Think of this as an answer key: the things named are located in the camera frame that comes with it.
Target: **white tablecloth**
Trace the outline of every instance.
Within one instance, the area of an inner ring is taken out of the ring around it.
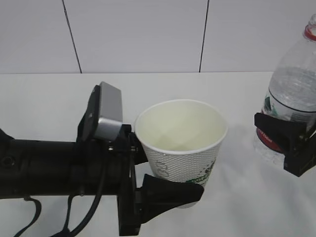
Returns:
[[[262,162],[254,152],[253,115],[260,111],[271,73],[0,75],[0,127],[19,139],[74,141],[77,124],[94,85],[122,90],[125,123],[147,107],[169,99],[208,102],[223,113],[230,130],[201,201],[143,224],[143,237],[315,237],[316,168],[297,178]],[[138,184],[151,173],[137,167]],[[40,197],[40,219],[24,237],[48,237],[61,230],[66,197]],[[93,197],[77,197],[71,228]],[[33,203],[0,200],[1,237],[11,237],[33,217]],[[103,197],[80,237],[117,237],[115,197]]]

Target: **red bottle cap ring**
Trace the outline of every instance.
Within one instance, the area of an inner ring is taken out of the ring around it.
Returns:
[[[309,26],[305,27],[305,31],[304,31],[304,35],[313,41],[316,41],[316,36],[311,32],[311,29],[309,28]]]

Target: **white paper cup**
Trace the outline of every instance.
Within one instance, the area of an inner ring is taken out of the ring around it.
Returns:
[[[135,123],[136,136],[155,176],[203,186],[227,131],[217,109],[188,99],[156,104]]]

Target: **white wall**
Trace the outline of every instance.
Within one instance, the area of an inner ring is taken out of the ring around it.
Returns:
[[[198,72],[207,0],[65,0],[83,73]],[[210,0],[202,72],[272,71],[315,0]],[[79,73],[62,0],[0,3],[0,73]]]
[[[0,3],[0,73],[78,73],[61,0]]]
[[[207,0],[66,0],[84,73],[197,72]]]
[[[202,72],[273,71],[315,0],[210,0]]]

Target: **green logo on cup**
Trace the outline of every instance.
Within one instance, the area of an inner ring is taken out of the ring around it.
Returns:
[[[187,180],[186,183],[198,183],[200,185],[204,185],[209,177],[209,175],[211,174],[211,171],[212,171],[212,168],[214,166],[215,162],[213,162],[210,166],[208,166],[204,172],[205,174],[198,177],[198,178],[195,178],[195,179],[190,179],[190,180]]]

